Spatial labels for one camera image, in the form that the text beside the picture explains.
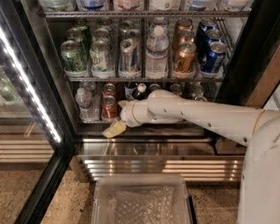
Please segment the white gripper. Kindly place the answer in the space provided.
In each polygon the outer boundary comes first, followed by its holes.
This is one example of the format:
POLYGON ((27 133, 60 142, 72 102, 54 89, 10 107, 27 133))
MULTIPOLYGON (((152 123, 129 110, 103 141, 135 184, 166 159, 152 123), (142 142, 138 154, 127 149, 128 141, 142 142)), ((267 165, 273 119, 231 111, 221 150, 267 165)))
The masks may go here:
POLYGON ((114 120, 111 125, 102 132, 106 138, 113 138, 126 130, 126 125, 130 128, 139 127, 145 123, 164 123, 165 118, 158 117, 148 110, 147 100, 118 101, 121 107, 120 119, 114 120))

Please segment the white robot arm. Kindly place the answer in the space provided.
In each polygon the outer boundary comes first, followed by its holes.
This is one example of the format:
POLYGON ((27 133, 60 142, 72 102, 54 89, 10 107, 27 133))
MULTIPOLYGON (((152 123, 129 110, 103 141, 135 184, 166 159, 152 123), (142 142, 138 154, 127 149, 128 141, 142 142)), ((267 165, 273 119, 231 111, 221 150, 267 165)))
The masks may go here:
POLYGON ((280 224, 280 111, 188 100, 165 90, 119 105, 120 119, 103 131, 107 138, 184 119, 245 146, 237 224, 280 224))

